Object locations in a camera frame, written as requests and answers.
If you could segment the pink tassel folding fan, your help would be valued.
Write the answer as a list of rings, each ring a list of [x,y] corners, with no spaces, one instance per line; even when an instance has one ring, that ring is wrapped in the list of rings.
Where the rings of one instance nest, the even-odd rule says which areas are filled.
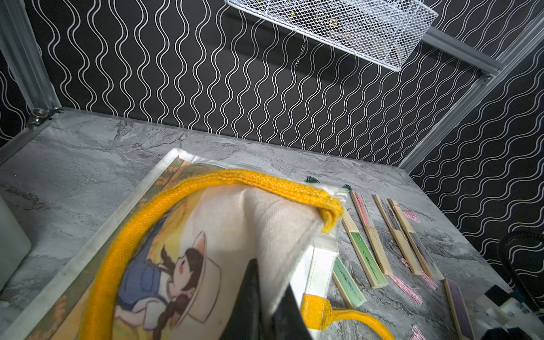
[[[361,194],[351,191],[351,199],[354,202],[356,211],[364,227],[367,238],[371,243],[376,261],[384,276],[389,277],[392,282],[407,296],[411,297],[418,306],[423,304],[423,299],[418,292],[409,287],[404,281],[396,277],[391,268],[390,262],[385,254],[378,230],[375,227],[373,219],[368,211],[364,198]]]

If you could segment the white tote bag yellow handles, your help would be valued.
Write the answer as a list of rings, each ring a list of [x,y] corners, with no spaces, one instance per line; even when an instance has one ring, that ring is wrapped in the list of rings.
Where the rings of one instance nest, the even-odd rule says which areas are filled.
[[[348,191],[174,149],[154,184],[109,220],[4,332],[5,339],[220,339],[256,259],[260,339],[291,286],[313,339],[353,320],[333,280]]]

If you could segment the purple paper folding fan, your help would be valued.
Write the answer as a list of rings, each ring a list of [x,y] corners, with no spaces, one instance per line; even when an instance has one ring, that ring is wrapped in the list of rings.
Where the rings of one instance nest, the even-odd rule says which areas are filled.
[[[473,328],[470,323],[470,318],[460,287],[450,279],[444,279],[443,283],[458,338],[475,340]]]

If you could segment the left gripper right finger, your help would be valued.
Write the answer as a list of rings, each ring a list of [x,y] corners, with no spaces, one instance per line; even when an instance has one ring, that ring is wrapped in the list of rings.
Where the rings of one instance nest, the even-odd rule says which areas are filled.
[[[312,340],[303,321],[291,286],[288,286],[272,316],[272,339]]]

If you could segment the green paper folding fan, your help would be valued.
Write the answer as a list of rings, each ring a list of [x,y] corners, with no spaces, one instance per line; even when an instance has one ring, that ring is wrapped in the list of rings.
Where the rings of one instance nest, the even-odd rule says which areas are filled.
[[[345,208],[342,215],[342,223],[371,287],[384,288],[388,286],[385,275],[374,259],[353,218]]]

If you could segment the grey paper folding fan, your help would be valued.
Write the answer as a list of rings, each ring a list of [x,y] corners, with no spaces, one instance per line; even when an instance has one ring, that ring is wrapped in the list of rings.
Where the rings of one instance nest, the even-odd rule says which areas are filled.
[[[379,195],[373,195],[373,199],[404,259],[407,261],[411,272],[415,275],[422,276],[423,270],[419,264],[419,260],[412,251],[412,248],[409,245],[409,242],[401,229],[400,223],[388,201],[385,198],[380,198]]]

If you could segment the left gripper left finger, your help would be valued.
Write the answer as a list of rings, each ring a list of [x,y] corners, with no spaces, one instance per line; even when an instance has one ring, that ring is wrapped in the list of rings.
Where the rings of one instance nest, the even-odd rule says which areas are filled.
[[[220,339],[260,339],[261,296],[256,259],[248,262],[235,306]]]

